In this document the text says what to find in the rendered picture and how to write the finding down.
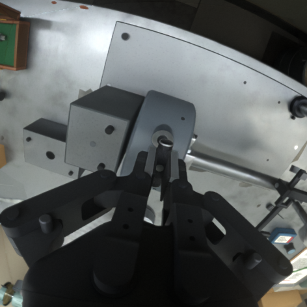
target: gray cube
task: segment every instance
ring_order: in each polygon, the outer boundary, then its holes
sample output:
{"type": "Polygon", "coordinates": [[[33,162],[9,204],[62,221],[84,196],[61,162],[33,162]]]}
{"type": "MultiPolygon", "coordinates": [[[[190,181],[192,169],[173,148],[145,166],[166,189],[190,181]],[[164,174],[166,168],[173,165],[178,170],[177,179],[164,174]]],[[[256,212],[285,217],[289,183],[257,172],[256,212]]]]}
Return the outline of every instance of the gray cube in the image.
{"type": "Polygon", "coordinates": [[[70,105],[65,162],[117,171],[144,97],[102,87],[70,105]]]}
{"type": "Polygon", "coordinates": [[[23,129],[25,162],[73,179],[83,169],[65,163],[67,126],[41,118],[23,129]]]}

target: gray metal box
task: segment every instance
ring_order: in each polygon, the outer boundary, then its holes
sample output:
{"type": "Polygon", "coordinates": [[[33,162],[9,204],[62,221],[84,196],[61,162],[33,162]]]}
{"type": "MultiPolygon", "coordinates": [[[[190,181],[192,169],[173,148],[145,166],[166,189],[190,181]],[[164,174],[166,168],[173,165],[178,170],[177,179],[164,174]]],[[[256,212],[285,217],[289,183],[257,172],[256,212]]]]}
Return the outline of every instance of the gray metal box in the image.
{"type": "Polygon", "coordinates": [[[102,87],[70,105],[65,162],[95,171],[117,171],[144,97],[102,87]],[[113,126],[107,134],[105,129],[113,126]]]}
{"type": "Polygon", "coordinates": [[[67,126],[41,118],[23,128],[25,162],[73,179],[83,171],[65,163],[67,126]]]}

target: gray table surface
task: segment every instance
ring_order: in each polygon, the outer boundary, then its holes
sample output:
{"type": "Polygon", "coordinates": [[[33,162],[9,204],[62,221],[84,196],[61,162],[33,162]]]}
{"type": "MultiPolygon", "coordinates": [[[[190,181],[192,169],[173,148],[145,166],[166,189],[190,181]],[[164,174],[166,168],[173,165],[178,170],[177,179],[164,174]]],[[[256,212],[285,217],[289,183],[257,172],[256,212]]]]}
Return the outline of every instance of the gray table surface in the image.
{"type": "MultiPolygon", "coordinates": [[[[232,59],[253,72],[265,75],[298,94],[307,95],[307,88],[263,63],[212,40],[156,21],[106,8],[88,7],[88,10],[83,10],[79,8],[79,4],[59,0],[56,5],[46,0],[2,2],[20,10],[25,20],[31,22],[27,69],[18,72],[0,71],[0,89],[8,94],[7,99],[0,102],[0,142],[5,145],[8,162],[0,170],[2,199],[24,200],[71,180],[25,163],[23,128],[41,117],[67,124],[70,103],[78,98],[79,91],[97,90],[101,86],[108,50],[118,21],[192,42],[221,57],[232,59]]],[[[294,165],[307,169],[307,153],[303,152],[294,165]]],[[[243,187],[238,181],[209,172],[189,170],[188,177],[195,191],[220,193],[253,225],[257,225],[268,213],[265,205],[273,203],[278,197],[275,191],[254,186],[243,187]]],[[[281,175],[285,180],[292,177],[293,174],[288,170],[281,175]]],[[[298,187],[307,191],[305,182],[298,187]]],[[[149,204],[157,214],[156,224],[161,223],[162,203],[158,193],[153,192],[150,195],[149,204]]],[[[2,205],[10,206],[11,203],[2,200],[2,205]]],[[[265,230],[285,227],[298,231],[302,226],[292,207],[283,211],[281,216],[284,219],[276,217],[265,230]]],[[[72,234],[67,241],[110,218],[111,215],[108,215],[93,222],[87,228],[72,234]]],[[[297,253],[304,248],[298,237],[293,243],[297,253]]],[[[283,252],[281,245],[276,247],[283,252]]]]}

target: blue box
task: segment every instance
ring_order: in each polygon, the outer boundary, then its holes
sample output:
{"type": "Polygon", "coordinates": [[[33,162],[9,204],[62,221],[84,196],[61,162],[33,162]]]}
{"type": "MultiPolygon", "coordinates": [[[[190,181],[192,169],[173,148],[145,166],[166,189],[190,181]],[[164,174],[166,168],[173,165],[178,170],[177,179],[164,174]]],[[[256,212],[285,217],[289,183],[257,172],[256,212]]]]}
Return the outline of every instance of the blue box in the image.
{"type": "Polygon", "coordinates": [[[269,241],[273,244],[289,244],[297,233],[291,228],[275,228],[269,237],[269,241]]]}

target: green felt lining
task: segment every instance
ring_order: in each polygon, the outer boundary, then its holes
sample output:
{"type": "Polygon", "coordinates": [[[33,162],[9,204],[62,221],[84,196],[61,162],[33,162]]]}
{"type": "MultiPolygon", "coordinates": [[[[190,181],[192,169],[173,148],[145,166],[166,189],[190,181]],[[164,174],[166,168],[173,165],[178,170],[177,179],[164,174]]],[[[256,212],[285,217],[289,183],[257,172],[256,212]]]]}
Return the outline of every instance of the green felt lining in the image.
{"type": "Polygon", "coordinates": [[[0,33],[7,36],[0,41],[0,64],[14,66],[16,24],[0,22],[0,33]]]}

